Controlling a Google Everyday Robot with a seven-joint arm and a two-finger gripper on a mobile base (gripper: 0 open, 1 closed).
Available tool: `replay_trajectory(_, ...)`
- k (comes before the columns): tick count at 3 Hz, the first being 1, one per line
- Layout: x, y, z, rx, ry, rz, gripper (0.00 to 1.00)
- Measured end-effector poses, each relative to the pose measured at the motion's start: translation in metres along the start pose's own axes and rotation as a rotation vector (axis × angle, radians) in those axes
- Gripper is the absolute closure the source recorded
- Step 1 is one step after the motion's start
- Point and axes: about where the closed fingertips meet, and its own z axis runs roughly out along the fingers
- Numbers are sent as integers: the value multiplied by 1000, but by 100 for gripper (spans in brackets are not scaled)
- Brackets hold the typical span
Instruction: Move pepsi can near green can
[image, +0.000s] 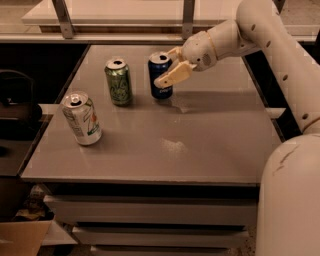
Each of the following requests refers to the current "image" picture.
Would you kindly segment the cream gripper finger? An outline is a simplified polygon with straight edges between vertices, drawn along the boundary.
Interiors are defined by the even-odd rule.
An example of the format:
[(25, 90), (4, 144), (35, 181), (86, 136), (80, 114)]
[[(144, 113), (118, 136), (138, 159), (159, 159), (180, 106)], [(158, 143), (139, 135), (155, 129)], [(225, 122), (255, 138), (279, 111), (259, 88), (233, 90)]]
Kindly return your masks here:
[(189, 61), (174, 61), (167, 71), (154, 80), (157, 88), (167, 88), (188, 79), (196, 64)]
[(182, 55), (182, 48), (177, 46), (172, 48), (167, 52), (167, 55), (171, 58), (172, 61), (179, 61), (182, 62), (184, 57)]

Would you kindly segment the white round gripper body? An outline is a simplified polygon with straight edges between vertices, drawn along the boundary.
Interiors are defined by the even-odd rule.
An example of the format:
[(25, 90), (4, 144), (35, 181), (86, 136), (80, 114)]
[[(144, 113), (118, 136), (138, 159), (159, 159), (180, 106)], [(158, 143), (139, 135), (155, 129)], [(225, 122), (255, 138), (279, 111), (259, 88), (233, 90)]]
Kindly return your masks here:
[(217, 63), (214, 44), (208, 32), (201, 31), (189, 37), (181, 48), (182, 58), (194, 71), (204, 71)]

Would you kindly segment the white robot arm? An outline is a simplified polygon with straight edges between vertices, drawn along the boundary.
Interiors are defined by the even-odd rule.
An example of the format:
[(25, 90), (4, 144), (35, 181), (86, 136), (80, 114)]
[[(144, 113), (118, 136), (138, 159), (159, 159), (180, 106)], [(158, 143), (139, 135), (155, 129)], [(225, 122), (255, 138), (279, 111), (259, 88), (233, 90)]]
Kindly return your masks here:
[(195, 0), (183, 1), (185, 43), (170, 50), (159, 88), (188, 79), (226, 57), (264, 54), (284, 98), (267, 112), (283, 139), (260, 184), (256, 256), (320, 256), (320, 66), (286, 30), (285, 0), (240, 0), (234, 17), (194, 33)]

